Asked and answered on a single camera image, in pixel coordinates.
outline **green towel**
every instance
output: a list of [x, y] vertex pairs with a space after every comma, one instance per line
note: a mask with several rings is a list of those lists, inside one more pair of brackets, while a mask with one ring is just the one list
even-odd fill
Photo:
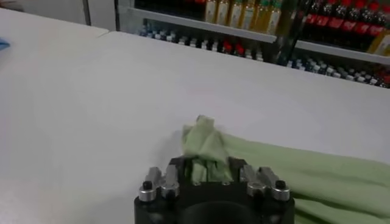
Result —
[[231, 180], [228, 156], [271, 167], [293, 191], [296, 223], [390, 223], [389, 165], [246, 141], [216, 130], [205, 116], [184, 126], [182, 144], [185, 155], [199, 157], [193, 181]]

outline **white table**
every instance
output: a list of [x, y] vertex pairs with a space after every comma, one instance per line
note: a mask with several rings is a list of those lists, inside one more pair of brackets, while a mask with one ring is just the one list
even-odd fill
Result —
[[390, 163], [388, 89], [125, 33], [85, 48], [0, 74], [3, 223], [132, 223], [147, 168], [180, 155], [199, 114], [246, 139]]
[[22, 66], [27, 58], [80, 51], [86, 42], [106, 33], [106, 29], [0, 9], [0, 37], [11, 44], [0, 51], [0, 72], [11, 65]]

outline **black screw head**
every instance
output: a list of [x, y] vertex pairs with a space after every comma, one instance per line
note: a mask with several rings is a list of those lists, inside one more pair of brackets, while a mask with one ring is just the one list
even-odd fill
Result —
[[286, 189], [286, 182], [284, 182], [283, 180], [277, 180], [276, 183], [275, 183], [275, 187], [276, 189]]
[[151, 190], [153, 188], [153, 183], [149, 180], [147, 181], [144, 181], [142, 183], [142, 188], [145, 190], [145, 191], [148, 191], [148, 190]]

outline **shelf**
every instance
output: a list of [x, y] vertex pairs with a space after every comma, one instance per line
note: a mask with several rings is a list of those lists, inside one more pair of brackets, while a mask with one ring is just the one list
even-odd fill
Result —
[[[206, 23], [203, 21], [152, 12], [148, 10], [141, 10], [135, 8], [130, 8], [129, 10], [132, 12], [134, 16], [140, 18], [152, 19], [161, 22], [193, 27], [202, 30], [209, 30], [212, 32], [224, 33], [236, 37], [258, 40], [267, 43], [273, 43], [276, 40], [275, 36], [264, 34], [264, 33], [257, 33], [248, 30], [236, 29], [228, 26], [221, 26], [217, 24]], [[361, 61], [369, 61], [369, 62], [379, 63], [383, 65], [390, 65], [390, 57], [384, 57], [384, 56], [368, 54], [368, 53], [358, 52], [358, 51], [351, 51], [340, 47], [327, 46], [323, 44], [316, 44], [316, 43], [299, 40], [297, 41], [296, 48], [304, 49], [308, 51], [320, 52], [328, 55], [351, 58], [351, 59], [356, 59]]]
[[217, 24], [206, 23], [203, 21], [187, 19], [178, 16], [166, 15], [162, 13], [151, 12], [151, 11], [135, 9], [135, 8], [131, 8], [130, 11], [134, 16], [138, 16], [141, 18], [152, 19], [161, 22], [181, 25], [181, 26], [193, 27], [202, 30], [209, 30], [212, 32], [224, 33], [224, 34], [247, 38], [251, 40], [258, 40], [267, 43], [273, 43], [276, 40], [275, 36], [268, 35], [268, 34], [256, 33], [248, 30], [236, 29], [228, 26], [221, 26]]
[[316, 44], [316, 43], [299, 40], [297, 41], [296, 48], [345, 57], [345, 58], [351, 58], [351, 59], [356, 59], [361, 61], [369, 61], [369, 62], [379, 63], [383, 65], [390, 65], [390, 57], [368, 54], [359, 51], [352, 51], [340, 47], [327, 46], [323, 44]]

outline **plastic bottle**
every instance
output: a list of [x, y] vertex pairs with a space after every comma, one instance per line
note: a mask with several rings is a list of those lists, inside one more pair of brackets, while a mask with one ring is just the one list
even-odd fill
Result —
[[334, 70], [333, 68], [327, 68], [327, 72], [325, 73], [325, 75], [327, 75], [327, 76], [332, 76], [332, 74], [333, 74], [334, 71], [335, 71], [335, 70]]
[[280, 11], [280, 6], [282, 5], [282, 3], [280, 1], [281, 0], [274, 1], [274, 7], [272, 9], [271, 16], [269, 17], [269, 22], [268, 22], [266, 33], [268, 33], [270, 35], [275, 35], [276, 28], [278, 26], [279, 19], [280, 19], [280, 14], [282, 13], [282, 11]]
[[205, 11], [205, 21], [208, 23], [215, 23], [216, 11], [217, 11], [217, 1], [216, 0], [207, 0], [206, 11]]
[[328, 2], [322, 6], [317, 16], [317, 20], [315, 22], [315, 36], [314, 40], [324, 41], [325, 33], [327, 33], [327, 24], [330, 19], [330, 15], [332, 14], [333, 8], [335, 6], [336, 0], [328, 0]]
[[242, 18], [241, 18], [241, 28], [244, 30], [253, 30], [253, 18], [255, 13], [255, 2], [254, 0], [248, 0], [245, 4]]
[[332, 16], [328, 22], [328, 32], [326, 33], [326, 41], [328, 43], [336, 43], [335, 37], [337, 36], [344, 18], [347, 15], [347, 11], [351, 4], [351, 0], [342, 0], [341, 5], [337, 6], [332, 13]]
[[371, 2], [369, 4], [369, 9], [366, 10], [364, 8], [360, 11], [359, 20], [353, 29], [354, 32], [354, 41], [352, 43], [352, 47], [359, 50], [367, 50], [368, 45], [366, 44], [366, 32], [371, 25], [372, 20], [374, 19], [375, 11], [379, 8], [377, 2]]
[[261, 5], [264, 10], [258, 12], [258, 16], [256, 19], [255, 30], [261, 33], [267, 31], [269, 18], [271, 17], [272, 6], [269, 4], [269, 1], [270, 0], [261, 0]]
[[341, 78], [341, 74], [340, 73], [338, 73], [338, 72], [335, 72], [335, 73], [333, 73], [333, 75], [332, 75], [334, 78]]
[[[390, 5], [383, 6], [383, 14], [390, 21]], [[371, 54], [390, 56], [390, 23], [387, 22], [385, 28], [378, 34], [367, 51]]]
[[216, 23], [219, 25], [226, 25], [227, 22], [227, 14], [229, 12], [229, 1], [228, 0], [220, 0], [218, 4], [218, 11], [216, 16]]
[[266, 18], [269, 14], [269, 0], [261, 0], [257, 7], [257, 16], [255, 21], [255, 31], [264, 32], [267, 25]]
[[316, 74], [318, 74], [319, 73], [319, 70], [320, 70], [320, 66], [318, 66], [318, 65], [315, 65], [314, 67], [313, 67], [313, 73], [316, 73]]
[[234, 28], [241, 28], [240, 18], [243, 12], [243, 2], [242, 0], [235, 0], [232, 5], [232, 11], [229, 15], [229, 26]]
[[376, 39], [376, 37], [378, 37], [379, 34], [384, 31], [386, 25], [386, 17], [388, 17], [390, 21], [390, 7], [388, 6], [384, 6], [382, 11], [379, 11], [374, 15], [373, 22], [366, 33], [366, 45], [371, 45]]
[[318, 12], [321, 7], [322, 0], [316, 0], [309, 9], [309, 13], [307, 15], [305, 26], [302, 30], [302, 38], [305, 40], [310, 40], [313, 38], [314, 30], [315, 30], [315, 22], [317, 20]]
[[360, 16], [360, 10], [363, 8], [364, 2], [362, 0], [358, 0], [354, 8], [352, 8], [346, 16], [346, 19], [341, 25], [341, 30], [339, 35], [336, 37], [336, 41], [341, 46], [352, 45], [352, 40], [354, 40], [355, 36], [353, 30], [357, 24], [358, 18]]

